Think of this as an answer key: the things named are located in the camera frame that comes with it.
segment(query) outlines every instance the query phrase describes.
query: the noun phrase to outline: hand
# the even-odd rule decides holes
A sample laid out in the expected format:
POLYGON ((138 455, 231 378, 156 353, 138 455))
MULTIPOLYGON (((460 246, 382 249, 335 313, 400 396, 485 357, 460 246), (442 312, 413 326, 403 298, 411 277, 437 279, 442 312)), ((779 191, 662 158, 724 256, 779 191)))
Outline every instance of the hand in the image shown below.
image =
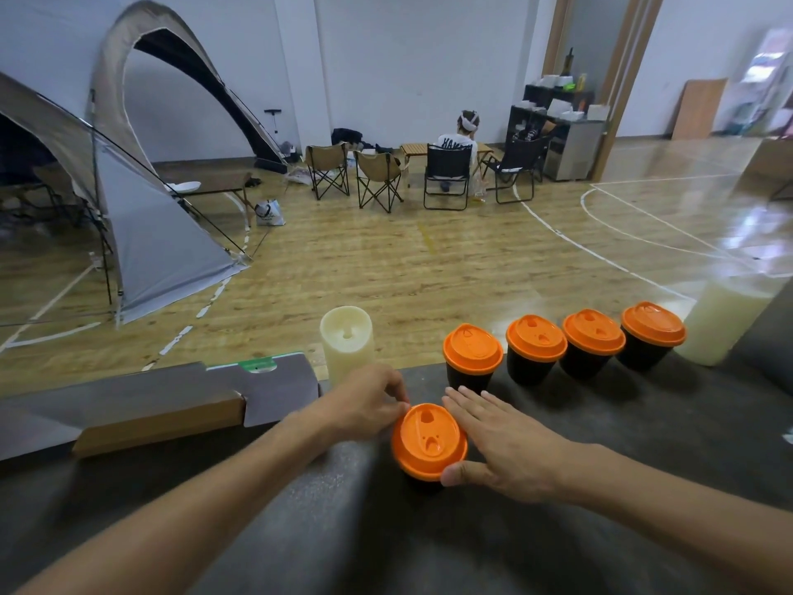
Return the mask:
POLYGON ((487 463, 454 463, 441 475, 444 486, 489 486, 524 503, 556 498, 571 449, 579 446, 483 390, 446 389, 443 404, 487 463))
POLYGON ((332 442, 368 440, 410 409, 402 374, 385 363, 351 371, 330 393, 306 408, 330 430, 332 442))

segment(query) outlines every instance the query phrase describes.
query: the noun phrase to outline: white t-shirt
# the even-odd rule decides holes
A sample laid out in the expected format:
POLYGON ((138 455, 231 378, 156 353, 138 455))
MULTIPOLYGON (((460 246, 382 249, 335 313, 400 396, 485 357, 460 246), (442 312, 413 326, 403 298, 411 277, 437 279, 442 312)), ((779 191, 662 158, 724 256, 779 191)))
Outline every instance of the white t-shirt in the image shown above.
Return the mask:
POLYGON ((468 136, 463 136, 461 133, 447 133, 438 138, 435 146, 446 148, 448 150, 457 150, 459 148, 471 147, 471 165, 477 164, 477 143, 470 139, 468 136))

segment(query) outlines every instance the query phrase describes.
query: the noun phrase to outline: gray tent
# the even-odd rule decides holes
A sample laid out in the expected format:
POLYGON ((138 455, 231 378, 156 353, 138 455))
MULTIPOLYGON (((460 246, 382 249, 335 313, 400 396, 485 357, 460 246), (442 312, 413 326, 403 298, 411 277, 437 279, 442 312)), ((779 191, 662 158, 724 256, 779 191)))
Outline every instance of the gray tent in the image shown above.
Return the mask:
POLYGON ((276 143, 170 8, 151 0, 0 0, 0 113, 33 133, 102 214, 124 323, 246 268, 179 208, 135 137, 124 110, 133 48, 208 89, 242 129, 257 167, 286 170, 276 143))

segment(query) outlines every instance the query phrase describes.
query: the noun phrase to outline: person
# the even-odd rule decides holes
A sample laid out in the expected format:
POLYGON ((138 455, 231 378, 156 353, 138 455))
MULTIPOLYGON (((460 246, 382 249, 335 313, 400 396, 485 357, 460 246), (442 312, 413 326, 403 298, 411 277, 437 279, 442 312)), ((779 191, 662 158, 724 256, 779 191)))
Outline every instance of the person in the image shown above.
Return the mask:
MULTIPOLYGON (((486 459, 449 466, 441 476, 444 486, 479 484, 528 504, 580 505, 720 570, 747 593, 793 593, 793 513, 665 474, 597 444, 567 440, 484 391, 447 388, 442 401, 486 459)), ((374 437, 409 404, 395 369, 382 363, 357 369, 233 457, 95 535, 18 592, 183 593, 315 457, 334 443, 374 437)))
MULTIPOLYGON (((474 180, 472 188, 474 194, 477 196, 484 194, 484 190, 479 187, 481 184, 481 179, 477 181, 477 154, 479 148, 477 146, 477 140, 473 139, 477 129, 479 129, 479 120, 479 113, 477 111, 464 110, 457 118, 457 132, 443 134, 440 138, 438 138, 438 141, 435 142, 435 146, 445 148, 447 150, 471 148, 471 177, 474 180)), ((449 181, 441 181, 441 190, 443 192, 449 192, 450 189, 451 183, 449 181)))

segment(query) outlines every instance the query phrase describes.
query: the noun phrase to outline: yellow line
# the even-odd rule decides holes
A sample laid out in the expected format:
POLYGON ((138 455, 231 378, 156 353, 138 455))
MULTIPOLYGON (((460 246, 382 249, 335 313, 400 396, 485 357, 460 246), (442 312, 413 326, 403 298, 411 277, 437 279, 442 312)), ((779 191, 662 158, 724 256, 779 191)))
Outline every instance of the yellow line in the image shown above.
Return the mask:
POLYGON ((419 231, 421 232, 421 237, 424 239, 424 246, 427 247, 427 251, 429 251, 430 255, 437 255, 438 251, 435 250, 435 245, 432 243, 432 238, 429 233, 427 233, 424 224, 419 221, 417 225, 419 226, 419 231))

